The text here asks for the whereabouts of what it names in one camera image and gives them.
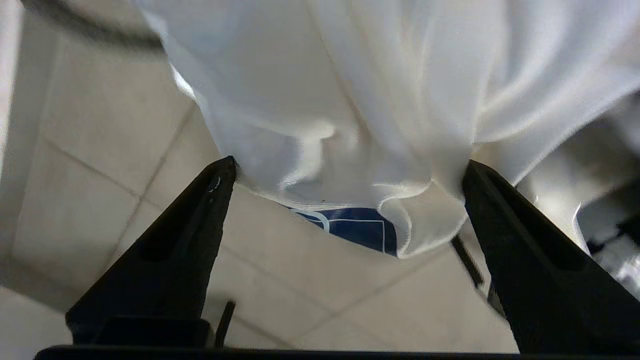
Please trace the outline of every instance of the blue cloth with white lines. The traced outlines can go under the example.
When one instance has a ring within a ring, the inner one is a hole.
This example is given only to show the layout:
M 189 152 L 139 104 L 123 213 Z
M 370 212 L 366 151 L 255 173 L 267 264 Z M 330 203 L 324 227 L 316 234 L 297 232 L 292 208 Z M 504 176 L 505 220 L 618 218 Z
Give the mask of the blue cloth with white lines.
M 385 254 L 396 255 L 396 229 L 375 209 L 345 208 L 320 211 L 289 209 L 318 225 L 327 233 Z

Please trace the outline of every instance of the white cloth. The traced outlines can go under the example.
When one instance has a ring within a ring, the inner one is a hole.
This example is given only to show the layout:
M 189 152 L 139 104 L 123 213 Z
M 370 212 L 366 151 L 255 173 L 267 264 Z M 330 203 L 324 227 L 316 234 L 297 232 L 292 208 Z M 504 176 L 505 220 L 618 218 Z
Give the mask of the white cloth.
M 136 0 L 239 182 L 374 208 L 397 256 L 466 219 L 469 158 L 515 183 L 640 85 L 640 2 Z

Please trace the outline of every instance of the metal part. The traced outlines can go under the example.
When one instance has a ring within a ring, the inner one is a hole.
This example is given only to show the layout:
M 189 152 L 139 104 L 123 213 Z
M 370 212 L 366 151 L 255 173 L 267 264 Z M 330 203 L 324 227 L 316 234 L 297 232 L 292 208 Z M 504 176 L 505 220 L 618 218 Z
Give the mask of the metal part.
M 215 348 L 206 349 L 209 324 L 199 318 L 234 179 L 231 157 L 209 165 L 67 313 L 74 345 L 45 349 L 36 359 L 578 360 L 640 353 L 640 304 L 475 161 L 463 179 L 467 212 L 500 297 L 493 299 L 522 355 L 226 348 L 234 302 L 227 303 Z

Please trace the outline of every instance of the white fabric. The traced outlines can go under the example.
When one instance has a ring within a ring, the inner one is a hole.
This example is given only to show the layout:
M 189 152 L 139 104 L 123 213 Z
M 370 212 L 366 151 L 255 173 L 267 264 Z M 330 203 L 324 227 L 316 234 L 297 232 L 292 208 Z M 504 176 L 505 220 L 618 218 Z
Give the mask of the white fabric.
M 239 182 L 375 208 L 397 255 L 466 219 L 474 157 L 512 183 L 640 85 L 640 2 L 136 0 Z

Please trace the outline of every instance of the black cable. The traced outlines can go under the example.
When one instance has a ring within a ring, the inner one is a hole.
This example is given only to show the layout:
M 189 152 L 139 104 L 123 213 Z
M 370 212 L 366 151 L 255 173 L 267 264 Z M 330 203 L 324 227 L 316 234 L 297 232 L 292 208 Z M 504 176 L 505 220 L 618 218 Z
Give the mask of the black cable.
M 164 53 L 161 39 L 148 31 L 124 29 L 83 14 L 62 0 L 20 0 L 55 25 L 94 42 L 133 51 Z

